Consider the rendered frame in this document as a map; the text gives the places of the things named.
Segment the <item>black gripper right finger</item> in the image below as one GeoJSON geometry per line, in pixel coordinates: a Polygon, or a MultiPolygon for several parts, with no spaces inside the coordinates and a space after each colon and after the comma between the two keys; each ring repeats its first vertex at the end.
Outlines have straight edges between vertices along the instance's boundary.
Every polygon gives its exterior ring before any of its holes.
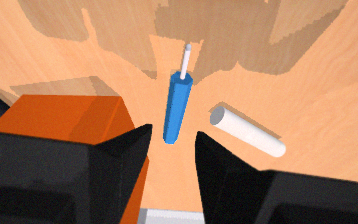
{"type": "Polygon", "coordinates": [[[358,213],[358,181],[258,170],[202,131],[195,166],[205,224],[268,224],[281,203],[358,213]]]}

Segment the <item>white cylinder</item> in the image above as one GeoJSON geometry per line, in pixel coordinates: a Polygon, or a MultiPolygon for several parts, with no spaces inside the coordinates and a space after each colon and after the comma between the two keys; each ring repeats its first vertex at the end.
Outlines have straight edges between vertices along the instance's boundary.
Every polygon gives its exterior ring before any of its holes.
{"type": "Polygon", "coordinates": [[[223,106],[218,106],[212,111],[210,124],[273,157],[282,156],[286,152],[284,142],[281,142],[223,106]]]}

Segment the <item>blue stylus with grey tip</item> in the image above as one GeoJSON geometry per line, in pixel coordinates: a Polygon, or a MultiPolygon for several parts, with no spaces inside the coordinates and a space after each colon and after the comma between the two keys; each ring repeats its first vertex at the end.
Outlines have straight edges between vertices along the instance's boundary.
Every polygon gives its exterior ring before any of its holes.
{"type": "Polygon", "coordinates": [[[166,144],[174,144],[179,135],[193,79],[186,73],[192,46],[185,47],[181,72],[175,72],[170,79],[163,140],[166,144]]]}

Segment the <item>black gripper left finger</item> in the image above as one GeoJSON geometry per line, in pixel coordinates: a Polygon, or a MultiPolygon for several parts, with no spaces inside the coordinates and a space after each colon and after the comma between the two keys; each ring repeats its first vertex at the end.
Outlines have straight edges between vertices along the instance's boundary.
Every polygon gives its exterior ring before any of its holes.
{"type": "Polygon", "coordinates": [[[76,224],[120,224],[153,124],[98,144],[0,132],[0,186],[71,195],[76,224]]]}

